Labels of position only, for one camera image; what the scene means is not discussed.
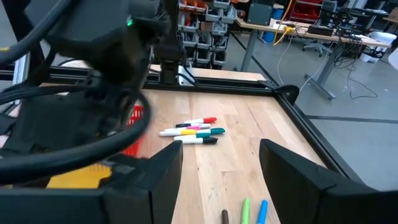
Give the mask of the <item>black aluminium table frame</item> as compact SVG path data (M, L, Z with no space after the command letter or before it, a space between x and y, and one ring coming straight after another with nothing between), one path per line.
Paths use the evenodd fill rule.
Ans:
M52 86L37 86L24 81L0 92L0 105L36 96L67 95L84 90L104 90L113 93L125 91L134 101L141 101L144 113L137 124L104 139L77 147L45 154L28 154L0 162L0 185L12 185L63 174L105 160L138 140L146 131L151 117L151 107L140 89L116 85L104 79L99 71L88 68L50 67ZM213 77L196 77L198 86L180 86L166 83L165 74L159 72L144 78L145 89L166 91L192 91L232 95L271 96L285 102L291 115L299 95L294 85L279 86L267 80L237 80Z

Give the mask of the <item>grey chair base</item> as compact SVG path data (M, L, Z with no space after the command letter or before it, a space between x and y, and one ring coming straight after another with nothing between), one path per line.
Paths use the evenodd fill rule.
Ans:
M306 51L309 49L313 49L318 52L319 57L322 57L324 52L326 53L326 55L330 55L332 53L332 49L330 47L325 47L323 45L323 42L320 40L314 40L313 42L304 44L302 50Z

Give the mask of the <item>white marker yellow cap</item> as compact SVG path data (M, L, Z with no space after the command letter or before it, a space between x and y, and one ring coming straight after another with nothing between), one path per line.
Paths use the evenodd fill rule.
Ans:
M159 136L167 137L167 136L184 136L184 135L195 135L197 130L194 129L173 129L168 131L161 131Z

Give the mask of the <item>white marker teal cap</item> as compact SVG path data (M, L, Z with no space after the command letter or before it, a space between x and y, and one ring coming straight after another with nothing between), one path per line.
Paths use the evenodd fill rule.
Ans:
M195 134L197 138L209 138L212 135L224 134L225 130L223 128L210 128L198 130Z

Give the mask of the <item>red storage bins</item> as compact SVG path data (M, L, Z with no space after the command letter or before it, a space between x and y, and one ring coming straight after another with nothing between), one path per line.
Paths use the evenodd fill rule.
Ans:
M293 0L289 19L314 23L320 15L323 0Z

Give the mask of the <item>yellow plastic basket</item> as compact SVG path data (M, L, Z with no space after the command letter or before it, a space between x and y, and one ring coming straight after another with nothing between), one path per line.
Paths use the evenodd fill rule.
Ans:
M111 168L93 164L71 172L53 176L47 184L48 189L96 189L100 181L111 175Z

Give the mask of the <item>thin blue whiteboard marker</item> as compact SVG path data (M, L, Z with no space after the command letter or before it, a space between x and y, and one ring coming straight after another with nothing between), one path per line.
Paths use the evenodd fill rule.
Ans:
M267 209L268 209L268 201L263 200L259 212L257 214L256 224L266 224Z

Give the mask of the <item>white marker red cap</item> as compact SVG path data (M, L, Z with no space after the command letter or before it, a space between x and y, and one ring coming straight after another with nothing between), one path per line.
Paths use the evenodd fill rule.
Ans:
M216 117L206 117L206 118L198 118L184 121L184 124L203 124L203 123L214 123L217 120Z

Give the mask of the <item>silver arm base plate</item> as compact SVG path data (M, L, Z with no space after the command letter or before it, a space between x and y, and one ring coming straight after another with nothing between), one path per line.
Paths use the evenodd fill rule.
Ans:
M192 65L179 65L176 74L177 83L180 86L198 86L198 81L194 76Z

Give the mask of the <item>red plastic basket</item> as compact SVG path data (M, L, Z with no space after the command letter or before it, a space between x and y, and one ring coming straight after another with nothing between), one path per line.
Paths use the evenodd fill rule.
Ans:
M144 107L141 105L134 105L133 109L129 113L129 119L127 122L127 127L130 128L135 121L138 121L141 116L144 113ZM138 140L134 141L129 147L125 148L123 151L123 154L130 156L130 157L136 157L139 153L139 148L142 142L142 138L139 138Z

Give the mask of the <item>storage bin shelf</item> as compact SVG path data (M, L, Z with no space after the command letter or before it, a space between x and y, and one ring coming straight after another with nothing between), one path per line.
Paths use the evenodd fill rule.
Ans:
M186 65L222 69L228 58L230 26L238 18L239 0L177 0L177 38Z

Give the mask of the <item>thin green whiteboard marker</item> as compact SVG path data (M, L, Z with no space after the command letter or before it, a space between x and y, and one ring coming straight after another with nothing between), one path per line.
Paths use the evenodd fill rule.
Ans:
M246 197L243 200L241 208L241 224L249 224L249 214L250 214L250 199Z

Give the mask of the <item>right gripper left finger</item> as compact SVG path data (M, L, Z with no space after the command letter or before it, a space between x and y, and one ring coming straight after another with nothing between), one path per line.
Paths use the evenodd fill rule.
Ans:
M183 143L152 157L117 154L98 189L0 189L0 224L171 224Z

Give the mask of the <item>dark grey box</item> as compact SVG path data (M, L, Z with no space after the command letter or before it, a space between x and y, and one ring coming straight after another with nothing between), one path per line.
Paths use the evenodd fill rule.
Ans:
M273 4L252 2L249 5L246 22L260 26L268 26L271 20Z

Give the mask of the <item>wooden desk grey legs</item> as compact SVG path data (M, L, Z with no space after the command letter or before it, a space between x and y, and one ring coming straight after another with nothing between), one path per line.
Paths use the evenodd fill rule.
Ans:
M251 33L249 36L249 40L246 46L246 51L243 57L243 62L241 64L240 69L238 71L240 72L246 72L254 51L254 47L256 44L256 39L259 36L259 33L262 31L267 31L267 32L275 32L276 34L281 34L284 32L284 29L278 28L277 25L283 24L284 26L287 25L292 25L291 22L281 22L275 19L271 19L271 25L270 26L263 26L263 25L256 25L256 24L249 24L247 22L244 22L243 19L236 19L236 22L240 28L245 28L245 29L250 29ZM314 79L311 77L309 74L305 75L306 82L311 84L314 89L324 98L328 100L333 100L336 98L336 96L329 90L327 90L324 85L329 78L333 68L334 68L334 58L337 56L340 56L341 53L338 53L339 50L343 48L343 44L345 43L351 43L349 41L349 38L346 37L340 37L338 35L331 35L331 36L326 36L326 35L318 35L318 34L311 34L308 33L308 27L309 24L305 23L298 23L295 25L296 29L294 32L288 32L287 35L291 36L296 36L296 37L301 37L301 38L308 38L308 39L315 39L315 40L324 40L324 41L330 41L330 42L335 42L337 43L337 46L332 50L331 55L327 58L327 61L322 65L319 69L319 76L317 79Z

